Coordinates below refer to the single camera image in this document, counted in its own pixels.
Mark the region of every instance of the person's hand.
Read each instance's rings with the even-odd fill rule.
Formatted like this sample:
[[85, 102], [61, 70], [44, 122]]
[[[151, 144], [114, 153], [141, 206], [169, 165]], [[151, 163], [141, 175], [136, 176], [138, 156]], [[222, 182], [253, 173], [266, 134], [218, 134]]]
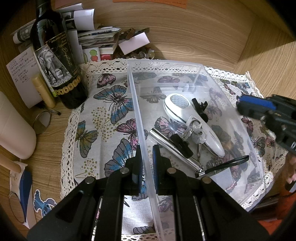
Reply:
[[283, 178], [290, 184], [296, 181], [296, 155], [288, 152], [283, 169]]

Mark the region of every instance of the plastic container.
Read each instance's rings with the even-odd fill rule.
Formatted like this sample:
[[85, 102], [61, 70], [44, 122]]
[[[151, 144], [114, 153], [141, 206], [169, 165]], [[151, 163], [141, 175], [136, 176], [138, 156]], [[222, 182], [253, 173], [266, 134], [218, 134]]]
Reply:
[[21, 159], [28, 159], [36, 146], [33, 128], [0, 92], [0, 145]]
[[[259, 188], [263, 182], [262, 166], [256, 158], [246, 128], [235, 108], [203, 65], [165, 60], [130, 60], [128, 79], [144, 162], [146, 187], [160, 240], [174, 240], [173, 202], [171, 197], [158, 196], [155, 192], [152, 147], [157, 142], [147, 136], [147, 132], [156, 128], [169, 137], [185, 131], [184, 125], [171, 120], [165, 113], [163, 102], [169, 94], [179, 93], [190, 101], [196, 98], [199, 103], [207, 101], [209, 104], [206, 108], [208, 125], [218, 136], [226, 155], [219, 158], [202, 146], [200, 162], [204, 165], [204, 170], [236, 157], [250, 156], [249, 161], [242, 165], [216, 174], [210, 173], [209, 176], [239, 204], [243, 204]], [[190, 138], [188, 141], [189, 147], [195, 152], [196, 144]], [[194, 177], [194, 170], [185, 162], [165, 148], [160, 151], [162, 156], [171, 160], [173, 167]]]

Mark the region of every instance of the stitch sticker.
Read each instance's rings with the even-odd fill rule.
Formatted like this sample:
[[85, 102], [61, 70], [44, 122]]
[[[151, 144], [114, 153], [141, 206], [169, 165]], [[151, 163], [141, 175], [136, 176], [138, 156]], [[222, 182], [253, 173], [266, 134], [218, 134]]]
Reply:
[[49, 197], [45, 201], [42, 201], [40, 191], [39, 189], [36, 189], [33, 200], [35, 212], [39, 212], [39, 210], [41, 210], [41, 216], [44, 217], [46, 214], [49, 213], [50, 210], [52, 210], [53, 207], [56, 206], [56, 204], [56, 201], [51, 197]]

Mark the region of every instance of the wine label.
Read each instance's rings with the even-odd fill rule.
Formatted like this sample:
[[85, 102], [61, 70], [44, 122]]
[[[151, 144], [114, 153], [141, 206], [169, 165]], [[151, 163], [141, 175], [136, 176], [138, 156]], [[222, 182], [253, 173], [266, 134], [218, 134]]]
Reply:
[[52, 87], [57, 89], [58, 86], [71, 81], [64, 87], [65, 90], [55, 90], [58, 95], [69, 92], [80, 82], [80, 73], [74, 62], [66, 32], [48, 40], [35, 51], [35, 55]]

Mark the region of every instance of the clear plastic box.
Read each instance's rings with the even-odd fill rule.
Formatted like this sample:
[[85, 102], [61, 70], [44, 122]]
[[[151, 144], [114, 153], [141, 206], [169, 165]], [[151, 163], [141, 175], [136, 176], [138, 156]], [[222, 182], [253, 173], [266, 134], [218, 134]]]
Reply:
[[[173, 201], [172, 197], [158, 196], [155, 192], [152, 147], [157, 142], [148, 132], [151, 128], [156, 128], [169, 137], [186, 129], [183, 124], [171, 120], [164, 110], [163, 102], [169, 94], [179, 93], [189, 101], [196, 98], [199, 103], [207, 101], [209, 104], [206, 108], [208, 125], [220, 139], [226, 155], [219, 158], [202, 146], [200, 162], [204, 165], [204, 170], [236, 157], [250, 156], [249, 161], [244, 164], [210, 173], [208, 176], [239, 204], [243, 204], [259, 188], [263, 182], [262, 167], [246, 128], [235, 108], [203, 65], [166, 60], [130, 60], [128, 80], [133, 97], [147, 192], [160, 240], [174, 240]], [[196, 144], [190, 138], [188, 140], [189, 147], [195, 153]], [[171, 160], [173, 167], [194, 177], [195, 171], [185, 162], [165, 148], [161, 148], [160, 151], [162, 156]]]

